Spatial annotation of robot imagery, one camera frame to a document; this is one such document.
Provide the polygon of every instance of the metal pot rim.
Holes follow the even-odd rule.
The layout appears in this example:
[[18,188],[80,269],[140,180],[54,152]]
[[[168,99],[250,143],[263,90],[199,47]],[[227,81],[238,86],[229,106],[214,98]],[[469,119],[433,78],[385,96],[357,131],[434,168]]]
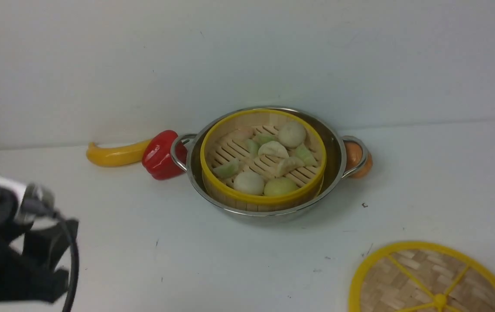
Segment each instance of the metal pot rim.
[[249,111],[249,110],[253,110],[253,109],[261,109],[261,108],[277,109],[277,110],[281,110],[281,111],[291,111],[291,112],[295,112],[295,113],[301,113],[301,114],[308,115],[309,117],[311,117],[311,118],[317,120],[318,122],[322,123],[323,126],[325,126],[331,132],[331,134],[334,136],[336,142],[338,142],[338,144],[339,144],[339,147],[340,147],[340,150],[341,150],[341,162],[340,162],[339,170],[336,173],[336,177],[333,180],[333,182],[329,185],[328,188],[326,188],[325,190],[323,190],[321,192],[321,194],[319,194],[319,196],[313,198],[313,200],[310,200],[307,203],[298,205],[298,206],[293,207],[293,208],[285,209],[283,211],[269,211],[269,212],[242,211],[242,210],[239,210],[239,209],[228,207],[227,205],[224,205],[224,204],[222,204],[222,203],[214,200],[206,192],[204,192],[204,190],[201,188],[200,185],[198,185],[196,179],[194,178],[194,172],[192,170],[192,151],[194,149],[189,149],[188,150],[188,156],[186,158],[186,174],[188,174],[188,179],[190,180],[192,186],[194,186],[194,189],[203,198],[205,198],[206,200],[208,200],[214,206],[216,206],[218,208],[221,208],[224,211],[228,211],[230,213],[234,213],[234,214],[238,214],[238,215],[247,215],[249,217],[273,217],[273,216],[278,216],[278,215],[286,215],[286,214],[288,215],[288,214],[295,213],[297,211],[301,211],[303,209],[306,209],[306,208],[310,207],[311,205],[317,203],[321,199],[323,199],[325,196],[327,196],[331,192],[331,190],[333,188],[335,188],[335,186],[338,184],[338,182],[343,177],[346,176],[346,174],[344,174],[344,171],[346,169],[346,147],[344,145],[344,142],[343,142],[343,140],[341,138],[338,137],[338,135],[336,134],[336,132],[329,125],[327,125],[324,121],[322,121],[321,119],[319,119],[319,118],[317,118],[317,117],[315,117],[315,116],[313,116],[313,115],[311,115],[311,114],[309,114],[309,113],[307,113],[305,111],[302,111],[301,109],[294,109],[294,108],[290,108],[290,107],[283,107],[283,106],[271,106],[271,107],[269,107],[269,106],[258,106],[258,107],[249,107],[249,108],[245,108],[245,109],[236,110],[234,112],[230,112],[230,113],[228,113],[226,115],[223,115],[221,117],[218,117],[217,119],[215,119],[214,121],[212,121],[210,124],[208,124],[206,127],[204,127],[195,136],[195,138],[193,139],[193,142],[194,142],[194,144],[197,144],[198,142],[200,142],[200,138],[202,136],[204,136],[204,134],[212,126],[214,126],[214,124],[217,123],[220,119],[225,118],[225,117],[227,117],[229,115],[235,114],[237,112]]

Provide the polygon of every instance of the black cable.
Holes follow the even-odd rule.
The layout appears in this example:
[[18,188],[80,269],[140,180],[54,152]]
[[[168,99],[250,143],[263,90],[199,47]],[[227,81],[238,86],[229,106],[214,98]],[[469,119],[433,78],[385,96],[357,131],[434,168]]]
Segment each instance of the black cable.
[[76,288],[78,287],[78,272],[80,267],[80,257],[78,255],[78,244],[76,243],[76,239],[68,228],[65,217],[63,217],[57,209],[47,207],[37,199],[24,200],[20,209],[22,209],[23,212],[30,213],[37,217],[49,217],[58,221],[58,224],[61,226],[61,229],[67,238],[69,249],[71,250],[71,273],[68,283],[67,298],[65,299],[65,305],[63,306],[62,312],[71,312],[76,296]]
[[55,219],[59,221],[61,229],[68,240],[71,250],[71,277],[68,283],[67,298],[65,299],[65,305],[63,306],[62,312],[71,312],[72,304],[74,304],[74,299],[76,296],[76,288],[78,287],[78,273],[80,267],[80,257],[78,255],[78,244],[76,239],[73,237],[70,229],[67,226],[65,218],[59,213],[55,213]]

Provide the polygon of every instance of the table surface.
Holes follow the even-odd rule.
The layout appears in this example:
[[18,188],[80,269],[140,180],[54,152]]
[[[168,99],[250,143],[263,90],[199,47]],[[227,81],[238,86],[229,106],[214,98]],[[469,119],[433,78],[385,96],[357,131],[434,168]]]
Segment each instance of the table surface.
[[[367,144],[371,174],[267,227],[218,211],[186,175],[161,182],[141,164],[93,166],[85,146],[2,150],[0,174],[49,186],[79,218],[76,312],[346,311],[364,257],[401,240],[453,247],[495,273],[495,121],[341,134]],[[62,302],[0,312],[58,311]]]

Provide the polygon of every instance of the dumpling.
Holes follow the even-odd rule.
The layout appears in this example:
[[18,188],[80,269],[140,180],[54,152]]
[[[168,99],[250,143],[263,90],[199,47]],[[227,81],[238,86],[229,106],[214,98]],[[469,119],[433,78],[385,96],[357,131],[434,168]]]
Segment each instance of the dumpling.
[[299,189],[299,187],[294,181],[284,177],[275,178],[270,179],[267,184],[265,184],[263,194],[265,196],[281,196],[291,193],[297,189]]
[[288,122],[279,130],[279,142],[283,146],[295,148],[305,141],[305,127],[299,122]]
[[287,174],[288,172],[291,172],[295,168],[303,167],[305,164],[303,163],[303,160],[297,158],[297,157],[288,157],[283,160],[281,160],[277,166],[277,176],[283,176]]
[[257,157],[260,148],[259,144],[251,139],[247,139],[245,141],[245,144],[247,145],[247,151],[249,152],[250,156],[252,158]]
[[240,172],[234,179],[234,189],[251,195],[263,195],[265,180],[253,171]]
[[240,160],[238,158],[234,158],[227,162],[226,164],[222,164],[213,169],[213,173],[219,179],[228,179],[234,176],[236,173],[240,171]]
[[270,156],[277,156],[280,158],[288,158],[290,156],[288,155],[288,151],[286,150],[286,148],[277,141],[271,141],[261,145],[257,154],[259,156],[270,155]]
[[255,135],[255,141],[261,145],[271,142],[271,141],[278,141],[276,136],[273,136],[272,134],[267,134],[267,133],[257,133]]
[[293,151],[293,154],[297,158],[303,160],[303,163],[306,166],[317,166],[318,165],[317,160],[315,159],[315,157],[313,157],[313,154],[311,153],[311,151],[303,143],[300,144],[300,146],[298,146],[295,151]]

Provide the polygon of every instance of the red bell pepper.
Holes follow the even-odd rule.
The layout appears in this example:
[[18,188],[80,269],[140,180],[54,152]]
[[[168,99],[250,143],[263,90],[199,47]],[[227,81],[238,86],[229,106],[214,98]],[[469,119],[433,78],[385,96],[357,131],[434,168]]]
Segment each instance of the red bell pepper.
[[[170,156],[170,146],[178,134],[172,130],[165,130],[151,140],[142,157],[142,165],[156,180],[166,180],[178,176],[184,171],[176,166]],[[184,144],[176,145],[176,156],[186,163],[188,150]]]

